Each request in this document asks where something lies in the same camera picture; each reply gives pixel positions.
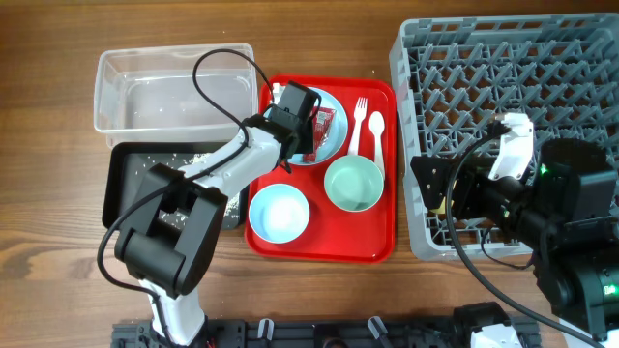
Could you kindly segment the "red ketchup packet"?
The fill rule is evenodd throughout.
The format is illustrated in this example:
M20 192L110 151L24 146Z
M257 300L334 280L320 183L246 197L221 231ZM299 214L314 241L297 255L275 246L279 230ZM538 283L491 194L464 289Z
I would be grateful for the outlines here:
M315 108L317 114L313 119L313 151L309 154L303 154L304 162L315 162L319 148L326 140L329 128L336 116L336 111L332 108L320 107Z

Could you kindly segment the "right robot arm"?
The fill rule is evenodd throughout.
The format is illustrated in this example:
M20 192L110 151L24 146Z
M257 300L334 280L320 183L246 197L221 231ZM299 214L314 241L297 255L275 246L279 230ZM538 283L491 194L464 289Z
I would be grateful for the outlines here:
M490 169L473 153L457 159L415 157L410 167L429 209L443 207L447 228L487 218L533 251L537 285L559 317L555 328L592 347L612 346L618 329L618 220L610 212L617 172L598 145L551 139L538 174L523 184L530 140L502 138Z

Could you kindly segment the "yellow plastic cup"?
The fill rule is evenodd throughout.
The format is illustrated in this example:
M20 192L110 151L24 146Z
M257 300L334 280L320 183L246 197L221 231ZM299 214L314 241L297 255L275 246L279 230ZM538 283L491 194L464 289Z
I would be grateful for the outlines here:
M446 201L443 200L438 208L433 208L431 211L436 214L444 214L446 210Z

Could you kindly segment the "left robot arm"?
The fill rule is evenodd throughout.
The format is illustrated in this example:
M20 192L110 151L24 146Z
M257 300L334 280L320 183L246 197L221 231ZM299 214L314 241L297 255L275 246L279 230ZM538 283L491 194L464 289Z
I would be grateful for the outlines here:
M106 226L114 256L149 297L151 324L164 347L205 346L207 316L196 287L214 256L230 197L290 158L313 149L313 121L322 102L290 81L262 114L239 121L238 133L203 162L186 169L157 163L146 171L133 203Z

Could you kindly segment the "light blue small bowl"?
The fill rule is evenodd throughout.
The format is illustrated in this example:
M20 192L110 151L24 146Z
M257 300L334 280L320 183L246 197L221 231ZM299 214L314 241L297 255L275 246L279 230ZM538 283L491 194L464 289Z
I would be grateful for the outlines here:
M249 222L259 239L276 245L298 239L310 221L310 204L286 184L262 188L251 200Z

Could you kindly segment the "food scraps with rice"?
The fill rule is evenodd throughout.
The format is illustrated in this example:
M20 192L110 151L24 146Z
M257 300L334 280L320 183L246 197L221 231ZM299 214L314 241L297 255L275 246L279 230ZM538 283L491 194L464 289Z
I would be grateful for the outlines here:
M172 169L179 169L185 165L205 160L209 153L133 153L125 159L123 174L123 195L121 198L122 213L135 200L136 193L145 173L155 164L162 163ZM241 193L228 199L223 217L222 228L235 228L241 221Z

